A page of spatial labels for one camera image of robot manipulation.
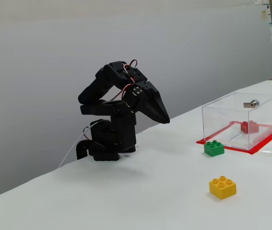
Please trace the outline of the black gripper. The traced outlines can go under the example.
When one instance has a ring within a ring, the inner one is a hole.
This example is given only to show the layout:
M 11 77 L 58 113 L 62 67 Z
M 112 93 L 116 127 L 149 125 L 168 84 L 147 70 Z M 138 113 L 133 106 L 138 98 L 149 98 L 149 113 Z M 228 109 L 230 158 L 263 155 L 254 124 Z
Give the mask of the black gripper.
M 124 91 L 122 101 L 133 112 L 141 112 L 161 124 L 170 123 L 160 93 L 149 81 L 139 81 L 128 86 Z

